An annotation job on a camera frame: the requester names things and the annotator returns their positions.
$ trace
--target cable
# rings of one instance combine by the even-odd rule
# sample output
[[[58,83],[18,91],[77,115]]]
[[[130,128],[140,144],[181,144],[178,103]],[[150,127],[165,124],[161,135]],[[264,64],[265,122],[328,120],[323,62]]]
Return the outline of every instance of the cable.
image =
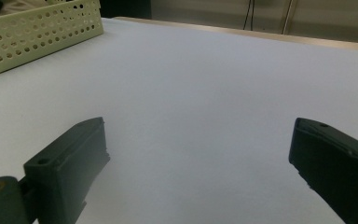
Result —
[[[255,0],[252,3],[251,31],[253,31],[253,16],[255,14]]]
[[[251,9],[251,4],[252,4],[251,31],[253,31],[253,20],[254,20],[254,14],[255,14],[255,0],[249,0],[248,9],[246,12],[246,17],[245,17],[245,24],[243,25],[242,30],[244,30],[246,27],[246,23],[247,23],[248,17],[249,17],[249,11]]]
[[[248,11],[246,12],[246,17],[245,17],[245,24],[243,25],[242,30],[244,30],[246,27],[246,22],[248,21],[248,16],[249,16],[249,10],[251,9],[251,3],[252,3],[252,0],[249,0]]]

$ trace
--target beige plastic basket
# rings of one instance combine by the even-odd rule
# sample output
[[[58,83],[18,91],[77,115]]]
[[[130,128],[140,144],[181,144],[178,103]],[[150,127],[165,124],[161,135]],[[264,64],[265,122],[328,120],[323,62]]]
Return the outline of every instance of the beige plastic basket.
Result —
[[[0,73],[103,33],[98,0],[48,2],[0,17]]]

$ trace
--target gray wall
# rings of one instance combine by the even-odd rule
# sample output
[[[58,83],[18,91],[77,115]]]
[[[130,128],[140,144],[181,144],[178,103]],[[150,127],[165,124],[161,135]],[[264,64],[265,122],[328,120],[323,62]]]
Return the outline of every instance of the gray wall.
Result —
[[[290,2],[255,0],[254,30],[281,34]],[[293,0],[292,6],[288,35],[358,42],[358,0]],[[247,0],[152,0],[152,15],[161,21],[242,29],[247,7]]]

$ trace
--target table surface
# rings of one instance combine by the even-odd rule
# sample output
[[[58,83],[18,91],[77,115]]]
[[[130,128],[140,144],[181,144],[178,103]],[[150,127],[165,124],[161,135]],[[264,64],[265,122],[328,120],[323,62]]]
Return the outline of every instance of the table surface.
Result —
[[[112,160],[79,224],[342,223],[287,158],[298,117],[358,139],[358,49],[103,26],[0,75],[0,175],[103,116]]]

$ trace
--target white tabletop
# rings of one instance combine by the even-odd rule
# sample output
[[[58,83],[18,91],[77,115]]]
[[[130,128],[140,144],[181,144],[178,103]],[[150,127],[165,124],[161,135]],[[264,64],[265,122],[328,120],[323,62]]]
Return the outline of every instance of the white tabletop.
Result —
[[[0,75],[0,175],[103,116],[112,160],[79,224],[342,223],[287,158],[297,117],[358,139],[358,50],[103,26]]]

